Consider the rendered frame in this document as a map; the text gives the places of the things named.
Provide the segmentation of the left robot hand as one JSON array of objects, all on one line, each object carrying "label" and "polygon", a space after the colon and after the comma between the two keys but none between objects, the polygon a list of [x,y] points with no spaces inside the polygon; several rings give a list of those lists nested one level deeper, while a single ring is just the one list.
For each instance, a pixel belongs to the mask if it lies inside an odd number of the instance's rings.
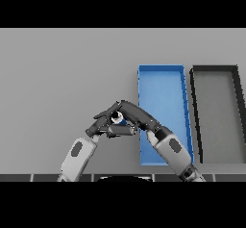
[{"label": "left robot hand", "polygon": [[124,116],[118,119],[114,119],[110,116],[101,116],[86,129],[86,134],[90,138],[105,134],[110,139],[121,136],[133,136],[136,131],[137,126],[129,124]]}]

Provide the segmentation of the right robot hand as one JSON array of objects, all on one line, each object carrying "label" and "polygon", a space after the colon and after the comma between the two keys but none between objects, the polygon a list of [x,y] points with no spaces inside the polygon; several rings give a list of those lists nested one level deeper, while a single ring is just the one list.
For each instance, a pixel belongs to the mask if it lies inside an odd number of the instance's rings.
[{"label": "right robot hand", "polygon": [[94,119],[96,120],[101,116],[111,117],[113,112],[121,112],[129,124],[136,125],[137,129],[141,129],[145,132],[151,130],[152,132],[156,133],[162,127],[162,125],[150,114],[142,110],[137,105],[125,100],[115,102],[107,110],[96,115]]}]

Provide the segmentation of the blue bin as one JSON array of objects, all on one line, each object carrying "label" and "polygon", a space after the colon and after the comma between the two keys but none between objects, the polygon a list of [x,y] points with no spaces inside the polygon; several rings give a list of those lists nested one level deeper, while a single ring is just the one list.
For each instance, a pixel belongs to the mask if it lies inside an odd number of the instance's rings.
[{"label": "blue bin", "polygon": [[185,67],[140,64],[137,75],[138,106],[174,132],[193,157]]}]

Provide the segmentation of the blue pipe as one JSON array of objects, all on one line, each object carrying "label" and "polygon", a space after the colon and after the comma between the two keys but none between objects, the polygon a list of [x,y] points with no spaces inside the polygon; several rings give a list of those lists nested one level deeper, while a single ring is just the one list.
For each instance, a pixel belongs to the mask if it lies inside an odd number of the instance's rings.
[{"label": "blue pipe", "polygon": [[121,112],[113,112],[111,114],[111,121],[113,124],[126,124],[126,119],[124,118],[123,114]]}]

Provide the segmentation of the dark grey bin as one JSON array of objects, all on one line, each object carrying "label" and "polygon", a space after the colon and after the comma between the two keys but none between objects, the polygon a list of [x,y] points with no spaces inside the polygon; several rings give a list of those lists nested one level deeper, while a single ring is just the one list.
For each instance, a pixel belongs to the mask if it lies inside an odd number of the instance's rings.
[{"label": "dark grey bin", "polygon": [[246,107],[237,65],[189,71],[201,164],[246,164]]}]

